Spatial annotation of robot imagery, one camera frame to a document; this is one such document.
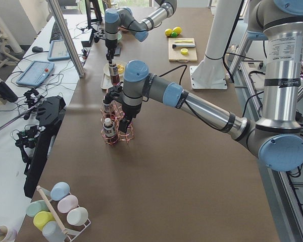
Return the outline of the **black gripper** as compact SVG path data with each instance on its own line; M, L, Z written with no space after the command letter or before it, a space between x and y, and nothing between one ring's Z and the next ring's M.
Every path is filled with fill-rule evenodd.
M136 106L131 106L127 104L122 105L122 110L124 112L123 118L119 121L118 130L126 134L129 126L131 125L132 119L140 113L141 104Z

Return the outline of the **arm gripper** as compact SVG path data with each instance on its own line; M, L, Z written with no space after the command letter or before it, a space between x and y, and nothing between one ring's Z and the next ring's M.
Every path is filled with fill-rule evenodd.
M106 47L108 49L107 54L106 54L106 58L107 58L109 64L113 64L114 50L116 48L116 40L106 39L105 44L106 44Z

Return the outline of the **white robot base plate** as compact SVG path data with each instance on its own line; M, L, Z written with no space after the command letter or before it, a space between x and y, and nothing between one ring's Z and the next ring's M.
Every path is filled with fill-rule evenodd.
M198 66L190 66L189 71L192 89L227 89L222 64L208 67L200 63Z

